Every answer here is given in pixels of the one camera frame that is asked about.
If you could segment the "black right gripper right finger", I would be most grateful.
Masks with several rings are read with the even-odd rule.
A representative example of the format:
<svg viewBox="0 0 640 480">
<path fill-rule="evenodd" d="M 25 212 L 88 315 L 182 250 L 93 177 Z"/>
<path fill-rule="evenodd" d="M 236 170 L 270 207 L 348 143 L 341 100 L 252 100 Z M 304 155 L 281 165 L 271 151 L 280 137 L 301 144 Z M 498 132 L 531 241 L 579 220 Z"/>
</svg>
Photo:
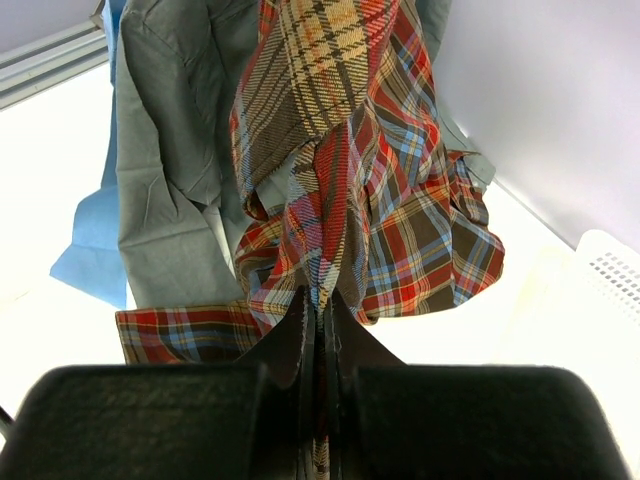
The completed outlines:
<svg viewBox="0 0 640 480">
<path fill-rule="evenodd" d="M 625 479 L 592 390 L 558 367 L 408 365 L 325 312 L 334 479 Z"/>
</svg>

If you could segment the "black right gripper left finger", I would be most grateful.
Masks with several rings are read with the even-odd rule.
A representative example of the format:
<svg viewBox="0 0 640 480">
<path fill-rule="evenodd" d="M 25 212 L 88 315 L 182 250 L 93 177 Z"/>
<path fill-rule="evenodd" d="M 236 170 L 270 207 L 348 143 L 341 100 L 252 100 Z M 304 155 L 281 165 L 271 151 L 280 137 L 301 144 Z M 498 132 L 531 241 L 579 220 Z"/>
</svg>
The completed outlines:
<svg viewBox="0 0 640 480">
<path fill-rule="evenodd" d="M 5 479 L 306 479 L 310 313 L 284 317 L 232 363 L 69 366 L 2 428 Z"/>
</svg>

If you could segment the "light blue shirt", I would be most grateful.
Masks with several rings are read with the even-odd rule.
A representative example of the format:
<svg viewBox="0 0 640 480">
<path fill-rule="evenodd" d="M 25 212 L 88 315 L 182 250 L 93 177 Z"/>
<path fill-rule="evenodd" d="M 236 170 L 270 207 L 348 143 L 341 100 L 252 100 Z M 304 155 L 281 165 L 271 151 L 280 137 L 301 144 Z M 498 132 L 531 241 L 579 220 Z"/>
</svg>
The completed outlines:
<svg viewBox="0 0 640 480">
<path fill-rule="evenodd" d="M 112 105 L 100 188 L 77 205 L 71 243 L 51 267 L 50 276 L 122 310 L 127 274 L 118 248 L 117 144 L 117 108 Z"/>
</svg>

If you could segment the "white plastic basket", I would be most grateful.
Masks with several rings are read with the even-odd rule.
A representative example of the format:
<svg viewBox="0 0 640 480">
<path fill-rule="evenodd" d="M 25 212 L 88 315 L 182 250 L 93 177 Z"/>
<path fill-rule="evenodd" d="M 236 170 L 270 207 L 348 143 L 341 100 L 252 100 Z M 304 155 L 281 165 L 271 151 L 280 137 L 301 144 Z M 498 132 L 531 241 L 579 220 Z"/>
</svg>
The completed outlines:
<svg viewBox="0 0 640 480">
<path fill-rule="evenodd" d="M 602 230 L 585 232 L 576 248 L 580 270 L 606 308 L 639 325 L 639 253 Z"/>
</svg>

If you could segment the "aluminium frame left posts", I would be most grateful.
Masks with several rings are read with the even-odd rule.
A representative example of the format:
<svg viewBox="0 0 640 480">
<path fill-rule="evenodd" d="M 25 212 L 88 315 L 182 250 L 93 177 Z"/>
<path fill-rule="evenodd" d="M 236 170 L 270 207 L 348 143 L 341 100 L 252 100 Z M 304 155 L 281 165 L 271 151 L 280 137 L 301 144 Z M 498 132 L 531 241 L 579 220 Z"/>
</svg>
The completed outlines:
<svg viewBox="0 0 640 480">
<path fill-rule="evenodd" d="M 1 55 L 3 110 L 107 62 L 103 6 L 83 23 Z"/>
</svg>

